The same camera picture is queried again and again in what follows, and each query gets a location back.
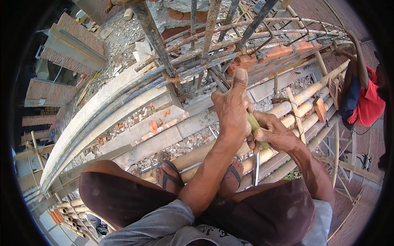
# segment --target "forearm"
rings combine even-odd
[[[303,144],[288,154],[300,169],[311,197],[327,201],[334,207],[334,189],[324,165],[312,157],[309,149]]]
[[[368,71],[367,67],[364,62],[364,56],[361,52],[361,46],[358,40],[355,41],[355,46],[356,46],[356,53],[357,53],[357,70],[359,72],[359,80],[361,85],[368,90],[368,85],[369,85],[369,78],[368,78]]]
[[[221,135],[208,152],[204,163],[179,193],[178,199],[187,204],[195,216],[206,210],[242,142],[234,143]]]
[[[347,52],[344,52],[343,54],[344,54],[344,56],[346,56],[347,58],[349,58],[349,59],[351,59],[351,60],[354,60],[354,61],[357,61],[357,57],[356,57],[355,55],[352,55],[352,54],[347,53]]]

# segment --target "black cable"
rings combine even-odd
[[[362,134],[359,134],[358,132],[356,132],[356,130],[354,130],[354,128],[353,128],[353,132],[355,132],[357,135],[359,135],[359,136],[362,136],[362,135],[364,135],[364,134],[366,134],[371,128],[372,128],[372,126],[375,124],[377,122],[377,120],[375,120],[375,122],[368,128],[368,130],[366,130],[364,133],[362,133]]]

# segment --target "person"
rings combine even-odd
[[[170,161],[157,170],[162,188],[108,160],[83,170],[82,200],[117,229],[100,245],[326,245],[335,202],[331,179],[275,115],[253,111],[247,81],[246,70],[237,68],[231,89],[212,94],[220,134],[186,185]],[[247,111],[261,126],[254,135]],[[258,141],[288,153],[303,178],[236,192],[243,166],[234,156],[245,138],[255,153]]]
[[[345,80],[338,94],[339,114],[347,129],[354,125],[370,126],[383,113],[386,103],[377,93],[379,86],[385,83],[380,65],[376,72],[365,65],[361,45],[355,34],[346,30],[354,43],[357,57],[343,50],[335,50],[336,56],[344,55],[350,59]]]

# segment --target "red shirt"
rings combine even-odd
[[[348,123],[352,124],[357,119],[356,125],[370,126],[383,113],[386,103],[377,95],[375,85],[377,76],[375,71],[367,66],[367,71],[372,74],[372,80],[369,79],[368,90],[361,86],[359,101],[353,111],[353,115],[348,118]]]

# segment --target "black shorts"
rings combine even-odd
[[[81,173],[79,194],[90,210],[121,228],[177,198],[101,172]],[[195,223],[220,228],[256,246],[295,245],[304,238],[314,217],[314,202],[304,180],[296,179],[238,203],[215,198]]]
[[[353,129],[354,124],[357,119],[352,123],[348,123],[348,119],[353,115],[353,111],[357,107],[357,103],[359,101],[359,95],[361,90],[361,83],[359,78],[354,75],[351,76],[351,82],[346,95],[339,106],[339,114],[342,116],[342,122],[344,126],[350,131]]]

